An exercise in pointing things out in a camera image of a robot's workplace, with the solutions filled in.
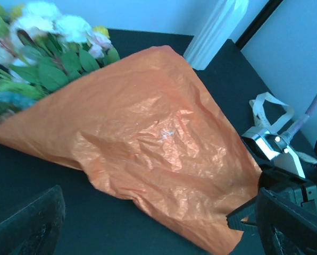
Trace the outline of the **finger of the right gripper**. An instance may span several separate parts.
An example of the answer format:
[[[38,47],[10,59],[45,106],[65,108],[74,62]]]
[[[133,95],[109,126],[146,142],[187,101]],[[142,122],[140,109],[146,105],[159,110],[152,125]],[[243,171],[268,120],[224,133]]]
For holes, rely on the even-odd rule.
[[[255,219],[256,198],[250,199],[231,213],[227,218],[227,224],[230,229],[238,231],[257,231],[256,222],[250,222],[249,219]]]

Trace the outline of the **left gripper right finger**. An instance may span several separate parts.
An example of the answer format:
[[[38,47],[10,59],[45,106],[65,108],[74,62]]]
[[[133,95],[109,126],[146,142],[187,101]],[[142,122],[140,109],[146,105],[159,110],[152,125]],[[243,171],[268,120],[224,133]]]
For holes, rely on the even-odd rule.
[[[317,215],[260,189],[256,224],[265,254],[317,254]]]

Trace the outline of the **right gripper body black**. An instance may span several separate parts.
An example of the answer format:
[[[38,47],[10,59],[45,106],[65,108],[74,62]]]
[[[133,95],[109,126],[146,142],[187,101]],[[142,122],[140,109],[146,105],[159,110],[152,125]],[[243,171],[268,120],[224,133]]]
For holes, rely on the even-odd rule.
[[[317,164],[305,168],[305,178],[268,164],[260,167],[259,188],[273,191],[317,215]]]

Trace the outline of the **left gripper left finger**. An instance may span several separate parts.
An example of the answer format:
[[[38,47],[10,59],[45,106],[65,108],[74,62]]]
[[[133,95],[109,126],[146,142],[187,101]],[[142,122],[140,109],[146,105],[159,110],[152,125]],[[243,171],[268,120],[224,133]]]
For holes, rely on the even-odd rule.
[[[0,254],[54,254],[66,207],[56,185],[0,217]]]

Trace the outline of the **cream ribbon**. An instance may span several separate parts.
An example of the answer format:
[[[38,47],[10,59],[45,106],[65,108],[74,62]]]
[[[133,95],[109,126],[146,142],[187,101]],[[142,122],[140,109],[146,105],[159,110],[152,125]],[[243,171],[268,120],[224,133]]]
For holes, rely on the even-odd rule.
[[[258,94],[249,101],[254,125],[279,133],[294,116],[294,109],[269,92]]]

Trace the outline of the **orange wrapping paper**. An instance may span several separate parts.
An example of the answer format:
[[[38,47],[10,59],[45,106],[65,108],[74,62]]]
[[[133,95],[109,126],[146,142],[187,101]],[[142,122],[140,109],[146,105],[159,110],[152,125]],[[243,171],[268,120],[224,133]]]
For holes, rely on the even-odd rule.
[[[227,214],[261,170],[184,58],[150,47],[66,85],[0,124],[0,144],[84,171],[98,190],[212,254],[241,231]]]

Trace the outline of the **artificial flower bunch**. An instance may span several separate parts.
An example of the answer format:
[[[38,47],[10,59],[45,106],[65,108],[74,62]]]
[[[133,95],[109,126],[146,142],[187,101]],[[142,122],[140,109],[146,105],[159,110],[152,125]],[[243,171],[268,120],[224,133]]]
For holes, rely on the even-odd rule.
[[[54,3],[0,5],[0,124],[119,58],[105,27]]]

